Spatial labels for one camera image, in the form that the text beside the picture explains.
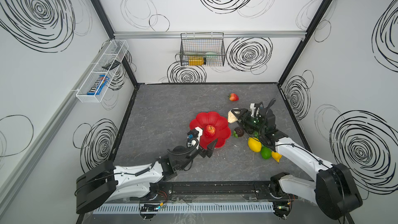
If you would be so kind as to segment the yellow fake lemon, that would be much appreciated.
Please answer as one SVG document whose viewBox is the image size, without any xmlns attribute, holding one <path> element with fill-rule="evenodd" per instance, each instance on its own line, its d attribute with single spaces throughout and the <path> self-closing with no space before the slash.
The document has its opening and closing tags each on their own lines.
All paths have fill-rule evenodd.
<svg viewBox="0 0 398 224">
<path fill-rule="evenodd" d="M 262 144 L 257 138 L 249 138 L 247 144 L 253 152 L 260 152 L 262 149 Z"/>
</svg>

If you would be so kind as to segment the fake red apple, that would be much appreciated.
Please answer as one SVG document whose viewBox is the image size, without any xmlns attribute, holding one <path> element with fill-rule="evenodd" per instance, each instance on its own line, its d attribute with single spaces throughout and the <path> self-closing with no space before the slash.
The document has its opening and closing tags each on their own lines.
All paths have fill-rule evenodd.
<svg viewBox="0 0 398 224">
<path fill-rule="evenodd" d="M 205 127 L 205 129 L 204 129 L 204 135 L 205 135 L 207 138 L 213 137 L 213 136 L 215 135 L 215 133 L 216 133 L 216 128 L 215 128 L 213 125 L 211 125 L 211 124 L 208 124 L 208 125 Z"/>
</svg>

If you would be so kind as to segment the dark mangosteen with green calyx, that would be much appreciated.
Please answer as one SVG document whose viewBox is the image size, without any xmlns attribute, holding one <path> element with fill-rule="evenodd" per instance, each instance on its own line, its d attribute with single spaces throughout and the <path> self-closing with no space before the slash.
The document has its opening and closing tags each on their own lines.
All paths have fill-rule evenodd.
<svg viewBox="0 0 398 224">
<path fill-rule="evenodd" d="M 235 138 L 241 138 L 241 137 L 244 136 L 244 134 L 245 134 L 245 131 L 244 131 L 244 129 L 241 128 L 241 127 L 235 128 L 234 131 L 233 131 L 233 133 L 232 133 L 232 135 L 233 135 Z"/>
</svg>

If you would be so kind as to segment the red flower-shaped fruit bowl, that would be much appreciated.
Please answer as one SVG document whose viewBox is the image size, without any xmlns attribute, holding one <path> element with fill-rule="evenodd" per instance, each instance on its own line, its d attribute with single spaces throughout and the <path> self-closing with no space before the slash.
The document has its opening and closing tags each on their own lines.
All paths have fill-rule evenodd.
<svg viewBox="0 0 398 224">
<path fill-rule="evenodd" d="M 214 135 L 210 136 L 207 131 L 207 126 L 211 125 L 215 131 Z M 203 134 L 200 137 L 200 146 L 207 148 L 207 146 L 217 140 L 215 149 L 222 148 L 227 139 L 231 136 L 231 130 L 229 128 L 227 118 L 220 116 L 217 112 L 199 113 L 194 120 L 189 124 L 190 129 L 199 127 L 203 130 Z"/>
</svg>

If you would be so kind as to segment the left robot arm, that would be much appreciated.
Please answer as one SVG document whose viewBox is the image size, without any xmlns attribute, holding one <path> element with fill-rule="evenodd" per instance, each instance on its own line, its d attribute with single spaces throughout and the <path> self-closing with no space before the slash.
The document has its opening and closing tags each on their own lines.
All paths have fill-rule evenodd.
<svg viewBox="0 0 398 224">
<path fill-rule="evenodd" d="M 102 162 L 76 180 L 76 213 L 85 214 L 100 207 L 105 202 L 126 197 L 139 199 L 154 198 L 157 183 L 177 176 L 185 170 L 197 156 L 211 157 L 217 140 L 203 148 L 198 138 L 193 138 L 195 145 L 183 151 L 183 146 L 155 159 L 143 166 L 122 167 L 112 161 Z"/>
</svg>

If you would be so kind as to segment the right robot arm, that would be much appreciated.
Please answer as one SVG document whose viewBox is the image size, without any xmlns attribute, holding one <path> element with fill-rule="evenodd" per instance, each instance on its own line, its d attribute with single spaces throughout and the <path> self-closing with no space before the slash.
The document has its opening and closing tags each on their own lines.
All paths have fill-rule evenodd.
<svg viewBox="0 0 398 224">
<path fill-rule="evenodd" d="M 298 196 L 317 204 L 333 220 L 338 220 L 363 205 L 350 170 L 341 163 L 333 164 L 321 159 L 278 130 L 270 107 L 255 113 L 245 108 L 234 108 L 229 113 L 246 133 L 257 133 L 263 146 L 289 159 L 310 176 L 310 180 L 285 172 L 273 176 L 269 185 L 273 197 Z"/>
</svg>

